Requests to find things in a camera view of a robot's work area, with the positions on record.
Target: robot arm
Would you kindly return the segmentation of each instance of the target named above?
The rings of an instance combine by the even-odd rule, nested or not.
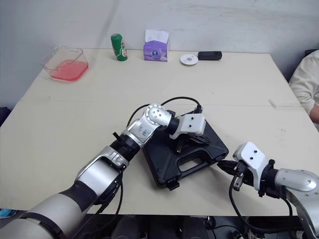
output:
[[[80,170],[69,189],[47,198],[13,220],[0,230],[0,237],[69,238],[93,205],[110,203],[120,186],[123,171],[157,129],[162,128],[175,136],[181,133],[202,135],[205,128],[202,114],[188,115],[190,118],[178,119],[161,105],[149,105],[142,117],[121,135],[114,133],[116,140]]]
[[[319,238],[319,177],[305,170],[274,169],[274,160],[252,142],[243,144],[233,154],[234,161],[221,161],[218,166],[237,176],[234,189],[242,183],[253,186],[262,197],[284,198],[296,208],[308,238]]]

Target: gray wall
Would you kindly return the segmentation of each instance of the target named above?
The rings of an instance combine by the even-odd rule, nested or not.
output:
[[[142,49],[146,28],[168,31],[170,50],[271,53],[288,79],[319,47],[319,1],[1,0],[1,106],[23,96],[54,46],[111,48],[120,32]]]

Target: table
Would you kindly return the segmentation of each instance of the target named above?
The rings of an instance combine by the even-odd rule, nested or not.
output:
[[[78,82],[53,81],[42,71],[0,129],[0,207],[27,210],[65,190],[76,173],[120,133],[137,106],[191,96],[229,148],[254,142],[276,168],[319,174],[319,134],[270,55],[224,53],[219,62],[182,66],[184,52],[169,62],[147,62],[129,51],[118,62],[111,50],[85,50],[90,69]],[[178,113],[192,102],[167,105]],[[216,165],[169,191],[155,186],[142,152],[124,173],[121,214],[234,216],[231,177]],[[286,215],[285,203],[243,186],[234,199],[243,215]],[[119,195],[104,213],[114,213]]]

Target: black carrying case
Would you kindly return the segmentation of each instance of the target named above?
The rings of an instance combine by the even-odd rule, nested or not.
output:
[[[221,141],[212,127],[206,122],[203,138],[209,143],[196,143],[196,138],[190,140],[187,135],[180,135],[173,140],[165,131],[156,131],[143,148],[152,175],[159,188],[173,190],[179,187],[179,180],[198,170],[208,167],[228,154],[228,148]],[[183,140],[181,152],[176,151],[177,145]],[[191,161],[199,160],[200,164],[181,171],[179,166]]]

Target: wire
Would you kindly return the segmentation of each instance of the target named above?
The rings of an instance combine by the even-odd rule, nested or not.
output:
[[[120,178],[119,178],[119,186],[116,188],[115,193],[117,193],[118,189],[121,188],[121,196],[120,196],[120,201],[119,201],[119,205],[118,208],[116,210],[116,213],[113,215],[113,217],[111,218],[111,220],[107,223],[110,224],[111,222],[113,222],[114,217],[119,213],[119,210],[121,208],[121,204],[122,204],[122,199],[123,199],[123,184],[122,184],[122,178],[123,178],[123,173],[120,173]],[[84,228],[101,212],[104,211],[104,209],[108,206],[109,202],[105,202],[101,205],[101,207],[96,211],[95,214],[93,214],[81,227],[80,229],[76,232],[76,234],[72,237],[72,239],[75,239],[79,236],[80,232],[84,230]]]
[[[133,117],[134,117],[134,115],[136,114],[137,111],[139,111],[141,108],[144,108],[144,107],[149,106],[149,105],[150,105],[150,104],[146,104],[146,105],[142,105],[142,106],[138,107],[138,108],[133,112],[133,114],[131,115],[131,117],[130,117],[130,119],[129,119],[129,121],[128,121],[128,124],[126,125],[126,127],[128,127],[128,126],[130,125],[131,120],[133,119]]]
[[[198,106],[200,106],[200,103],[197,100],[195,100],[194,98],[191,98],[191,97],[186,97],[186,96],[179,96],[179,97],[171,98],[171,99],[161,103],[161,106],[165,105],[168,102],[171,102],[171,101],[174,101],[174,100],[179,100],[179,99],[194,101]]]
[[[213,228],[213,227],[210,227],[210,229],[211,229],[211,232],[214,234],[214,238],[217,239],[217,236],[216,236],[216,233],[215,233],[215,231],[214,231],[214,228]]]
[[[161,106],[167,104],[168,102],[171,102],[171,101],[174,101],[174,100],[179,100],[179,99],[184,99],[184,100],[193,101],[193,102],[195,102],[195,103],[197,104],[197,108],[199,108],[199,109],[201,108],[200,103],[199,103],[196,99],[191,98],[191,97],[187,97],[187,96],[178,96],[178,97],[171,98],[171,99],[169,99],[169,100],[164,101],[163,103],[161,103]],[[131,115],[131,117],[130,117],[130,119],[129,119],[129,121],[128,121],[128,124],[126,125],[126,127],[128,127],[128,126],[130,125],[130,123],[131,123],[131,121],[132,121],[134,115],[137,113],[137,111],[139,111],[140,109],[142,109],[142,108],[144,108],[144,107],[146,107],[146,106],[149,106],[149,105],[150,105],[150,104],[146,104],[146,105],[142,105],[142,106],[138,107],[138,108],[133,112],[133,114]]]
[[[292,228],[277,228],[277,229],[262,229],[262,228],[257,228],[251,224],[249,224],[244,218],[243,216],[240,214],[235,202],[234,202],[234,199],[233,199],[233,186],[234,186],[234,183],[235,183],[235,180],[237,179],[237,176],[234,176],[233,177],[233,180],[231,181],[230,183],[230,186],[229,186],[229,199],[230,199],[230,202],[237,214],[237,216],[239,217],[239,219],[243,222],[243,224],[245,226],[247,226],[250,230],[256,232],[256,233],[262,233],[262,234],[273,234],[273,233],[279,233],[279,232],[288,232],[288,231],[291,231]],[[292,213],[292,208],[291,206],[289,207],[289,214]]]
[[[120,184],[120,187],[121,187],[120,201],[119,201],[118,208],[117,208],[115,214],[113,215],[112,219],[109,220],[109,221],[108,221],[106,224],[104,224],[103,226],[101,226],[99,229],[95,230],[94,232],[91,232],[91,233],[86,234],[86,235],[85,235],[86,237],[91,237],[91,236],[93,236],[93,235],[95,235],[95,234],[97,234],[97,233],[101,233],[101,232],[104,231],[111,223],[113,223],[113,222],[115,221],[115,219],[116,219],[116,217],[118,216],[119,211],[120,211],[120,209],[121,209],[122,200],[123,200],[123,191],[124,191],[124,190],[123,190],[123,182],[121,181],[120,183],[121,183],[121,184]]]
[[[290,222],[290,226],[292,227],[293,225],[293,208],[290,204],[290,202],[286,199],[286,198],[281,198],[282,200],[284,200],[284,202],[287,204],[288,208],[289,208],[289,222]],[[293,231],[289,231],[289,236],[292,238],[292,239],[296,239],[296,237],[293,235]]]
[[[215,227],[214,229],[218,229],[218,228],[233,228],[233,229],[236,229],[238,232],[240,232],[241,233],[241,231],[237,228],[237,227],[235,227],[235,226],[232,226],[232,225],[221,225],[221,226],[218,226],[218,227]]]

